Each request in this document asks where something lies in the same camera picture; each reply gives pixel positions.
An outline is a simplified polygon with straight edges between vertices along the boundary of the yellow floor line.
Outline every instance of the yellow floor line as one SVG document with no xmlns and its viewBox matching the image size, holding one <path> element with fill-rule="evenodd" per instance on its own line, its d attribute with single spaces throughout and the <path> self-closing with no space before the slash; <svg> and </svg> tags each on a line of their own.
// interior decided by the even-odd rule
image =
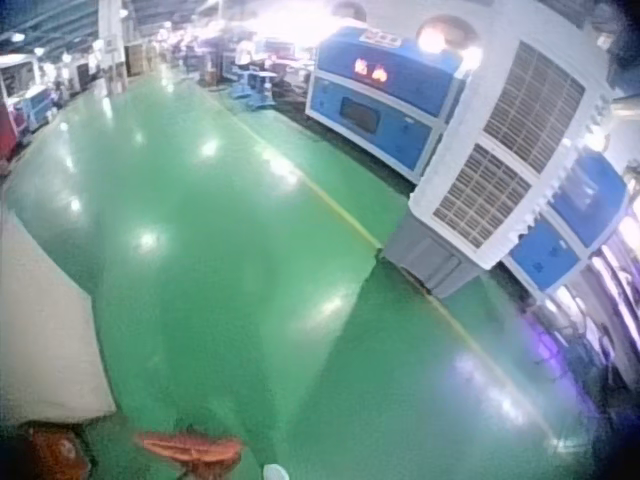
<svg viewBox="0 0 640 480">
<path fill-rule="evenodd" d="M 236 118 L 235 115 L 230 114 L 230 117 L 233 119 L 234 122 L 238 124 L 238 126 L 240 126 L 245 132 L 251 135 L 259 143 L 269 147 L 269 149 L 273 150 L 276 154 L 278 154 L 282 158 L 286 158 L 285 155 L 280 153 L 269 142 L 267 142 L 260 135 L 258 135 L 253 130 L 251 130 L 244 122 L 241 122 L 240 120 L 238 120 L 238 118 Z M 292 168 L 296 171 L 296 174 L 298 175 L 298 177 L 309 188 L 311 188 L 311 190 L 313 190 L 316 193 L 316 195 L 318 195 L 335 213 L 337 213 L 339 217 L 341 217 L 345 222 L 351 225 L 358 233 L 360 233 L 360 235 L 362 235 L 365 238 L 365 240 L 367 240 L 367 242 L 369 242 L 373 246 L 374 249 L 378 250 L 382 248 L 382 243 L 380 243 L 380 241 L 377 238 L 371 235 L 371 233 L 369 233 L 369 231 L 366 228 L 364 228 L 364 226 L 362 226 L 362 224 L 358 222 L 353 217 L 353 215 L 347 212 L 338 202 L 336 202 L 333 198 L 331 198 L 331 196 L 327 192 L 325 192 L 317 183 L 311 180 L 302 170 L 296 167 L 293 162 L 289 161 L 289 163 L 291 164 Z"/>
<path fill-rule="evenodd" d="M 230 117 L 234 122 L 238 124 L 243 130 L 245 130 L 249 135 L 251 135 L 254 139 L 256 139 L 259 143 L 269 147 L 271 150 L 276 152 L 278 155 L 286 158 L 277 149 L 275 149 L 269 142 L 264 140 L 260 135 L 251 130 L 244 122 L 240 121 L 236 118 L 235 115 L 232 115 L 229 112 Z M 296 173 L 300 175 L 300 178 L 307 184 L 331 209 L 337 213 L 343 220 L 345 220 L 349 225 L 351 225 L 365 240 L 367 240 L 375 249 L 382 248 L 382 244 L 378 239 L 376 239 L 369 231 L 362 226 L 360 222 L 358 222 L 349 212 L 347 212 L 338 202 L 336 202 L 331 196 L 325 192 L 317 183 L 307 177 L 304 172 L 300 171 L 297 167 Z M 538 410 L 531 404 L 531 402 L 527 399 L 527 397 L 520 392 L 515 383 L 511 380 L 511 378 L 504 373 L 504 371 L 498 366 L 498 364 L 491 358 L 491 356 L 484 351 L 484 349 L 476 342 L 473 337 L 467 332 L 467 330 L 458 322 L 455 317 L 447 310 L 447 308 L 435 297 L 429 295 L 424 287 L 419 284 L 415 279 L 409 276 L 406 272 L 402 271 L 402 274 L 407 278 L 413 285 L 415 285 L 422 295 L 425 297 L 427 302 L 435 307 L 435 309 L 442 315 L 442 317 L 446 320 L 446 322 L 451 326 L 454 332 L 456 332 L 462 340 L 467 344 L 467 346 L 476 353 L 491 369 L 493 374 L 503 382 L 506 387 L 511 391 L 511 393 L 519 400 L 519 402 L 525 407 L 525 409 L 529 412 L 529 414 L 534 418 L 534 420 L 540 425 L 544 433 L 549 437 L 549 439 L 555 439 L 555 434 L 549 424 L 546 422 L 544 417 L 538 412 Z"/>
<path fill-rule="evenodd" d="M 416 279 L 414 279 L 410 274 L 408 274 L 405 270 L 400 269 L 404 277 L 409 280 L 422 294 L 422 296 L 429 302 L 433 307 L 438 310 L 438 312 L 442 315 L 442 317 L 447 321 L 447 323 L 453 328 L 453 330 L 460 335 L 460 337 L 464 340 L 467 346 L 478 355 L 485 364 L 489 366 L 492 373 L 506 385 L 511 394 L 517 398 L 518 402 L 521 405 L 524 405 L 525 409 L 528 413 L 535 419 L 535 421 L 540 425 L 544 433 L 547 435 L 549 439 L 555 439 L 555 433 L 551 426 L 547 423 L 544 417 L 538 412 L 538 410 L 529 402 L 529 399 L 520 392 L 518 387 L 515 385 L 513 380 L 504 373 L 504 371 L 498 366 L 498 364 L 493 360 L 493 358 L 484 351 L 484 349 L 475 341 L 475 339 L 467 332 L 467 330 L 458 322 L 455 317 L 451 314 L 451 312 L 445 307 L 440 300 L 435 298 L 425 290 L 424 286 L 421 285 Z"/>
</svg>

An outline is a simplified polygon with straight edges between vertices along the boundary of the blue stool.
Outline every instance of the blue stool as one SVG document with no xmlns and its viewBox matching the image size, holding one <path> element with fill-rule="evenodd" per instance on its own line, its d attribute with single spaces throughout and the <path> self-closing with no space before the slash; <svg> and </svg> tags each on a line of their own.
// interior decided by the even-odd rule
<svg viewBox="0 0 640 480">
<path fill-rule="evenodd" d="M 233 73 L 236 75 L 237 80 L 231 85 L 230 95 L 234 100 L 237 98 L 246 98 L 251 95 L 251 88 L 249 88 L 249 74 L 248 70 L 240 70 L 238 67 L 233 67 Z"/>
<path fill-rule="evenodd" d="M 278 75 L 273 72 L 249 72 L 249 74 L 256 78 L 251 89 L 251 96 L 247 100 L 247 107 L 255 110 L 256 108 L 275 105 L 276 102 L 273 101 L 271 93 L 271 79 Z"/>
</svg>

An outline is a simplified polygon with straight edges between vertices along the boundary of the gray base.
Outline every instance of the gray base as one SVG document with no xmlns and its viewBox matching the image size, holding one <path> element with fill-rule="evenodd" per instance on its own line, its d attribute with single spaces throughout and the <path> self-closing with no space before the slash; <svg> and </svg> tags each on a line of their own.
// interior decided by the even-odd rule
<svg viewBox="0 0 640 480">
<path fill-rule="evenodd" d="M 451 295 L 482 271 L 473 260 L 418 220 L 411 210 L 391 236 L 382 255 L 408 270 L 439 298 Z"/>
</svg>

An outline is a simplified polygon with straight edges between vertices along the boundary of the air cooler vent grille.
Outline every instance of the air cooler vent grille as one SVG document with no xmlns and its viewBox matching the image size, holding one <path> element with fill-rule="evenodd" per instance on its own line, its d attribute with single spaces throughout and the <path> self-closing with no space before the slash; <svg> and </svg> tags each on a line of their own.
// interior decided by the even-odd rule
<svg viewBox="0 0 640 480">
<path fill-rule="evenodd" d="M 564 138 L 584 91 L 560 66 L 520 42 L 484 131 L 542 173 Z"/>
<path fill-rule="evenodd" d="M 434 216 L 473 247 L 480 248 L 530 187 L 502 160 L 475 145 Z"/>
</svg>

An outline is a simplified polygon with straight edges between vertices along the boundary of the person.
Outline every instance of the person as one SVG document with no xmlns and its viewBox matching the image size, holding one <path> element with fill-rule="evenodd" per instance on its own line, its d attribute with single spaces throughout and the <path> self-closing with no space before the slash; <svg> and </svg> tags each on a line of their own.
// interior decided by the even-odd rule
<svg viewBox="0 0 640 480">
<path fill-rule="evenodd" d="M 256 44 L 253 41 L 254 35 L 253 33 L 246 35 L 244 40 L 236 46 L 235 63 L 240 70 L 249 70 L 255 59 Z"/>
</svg>

